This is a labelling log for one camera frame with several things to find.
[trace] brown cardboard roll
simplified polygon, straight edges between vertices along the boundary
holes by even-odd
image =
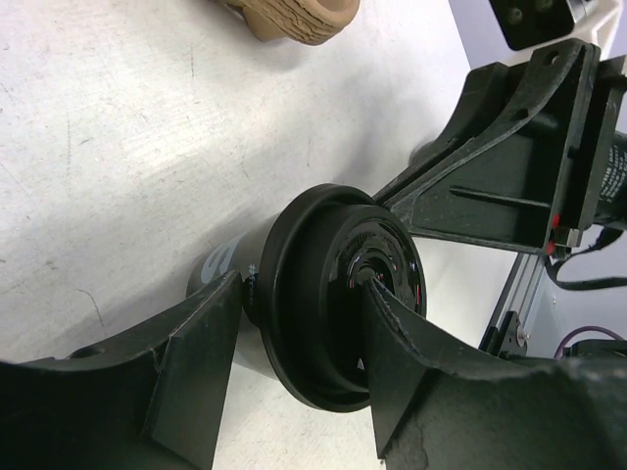
[[[333,37],[357,14],[360,0],[224,0],[241,8],[248,28],[261,41],[290,37],[317,45]]]

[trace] table surface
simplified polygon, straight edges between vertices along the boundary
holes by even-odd
[[[0,4],[0,357],[65,356],[183,299],[195,260],[322,182],[373,194],[468,64],[446,0],[368,0],[319,47],[210,0]],[[512,254],[417,240],[428,316],[477,345]],[[368,410],[233,366],[216,469],[380,468]]]

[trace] cable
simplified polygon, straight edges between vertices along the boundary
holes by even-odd
[[[588,331],[596,331],[598,333],[604,333],[616,341],[625,341],[625,339],[622,336],[620,336],[618,333],[614,333],[613,331],[608,330],[607,328],[603,328],[602,326],[594,326],[594,325],[582,326],[580,328],[572,330],[570,333],[564,336],[564,339],[561,340],[559,342],[559,346],[557,346],[557,350],[555,351],[554,358],[560,359],[564,354],[564,349],[566,348],[566,345],[568,344],[568,342],[572,340],[575,336],[581,333],[586,333]]]
[[[623,232],[621,230],[606,227],[601,231],[601,234],[599,234],[599,237],[594,245],[591,245],[583,252],[576,253],[569,259],[565,261],[558,261],[555,264],[552,264],[551,260],[547,258],[545,265],[549,278],[560,289],[565,291],[597,291],[599,289],[610,289],[613,287],[627,287],[627,277],[602,277],[599,279],[587,279],[584,281],[560,281],[557,279],[559,270],[563,268],[568,260],[578,257],[579,255],[585,255],[587,253],[602,250],[618,240],[622,234]]]

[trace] scratched white surface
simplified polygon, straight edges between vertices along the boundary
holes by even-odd
[[[0,357],[65,356],[182,300],[195,259],[321,182],[373,193],[448,120],[446,0],[364,0],[329,43],[257,42],[209,0],[0,2]],[[477,343],[512,256],[418,241],[429,316]],[[375,469],[238,366],[216,469]]]

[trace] black cable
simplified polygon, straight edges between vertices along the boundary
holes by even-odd
[[[603,248],[611,245],[620,238],[623,234],[622,230],[615,228],[605,227],[599,238],[594,245],[583,252],[574,254],[567,260],[551,263],[551,260],[547,257],[546,267],[549,278],[560,288],[565,291],[597,291],[599,289],[611,289],[614,287],[627,287],[627,277],[600,277],[597,279],[587,279],[584,281],[560,281],[557,279],[559,270],[571,259],[578,257],[579,255],[585,255],[587,253],[597,252]]]

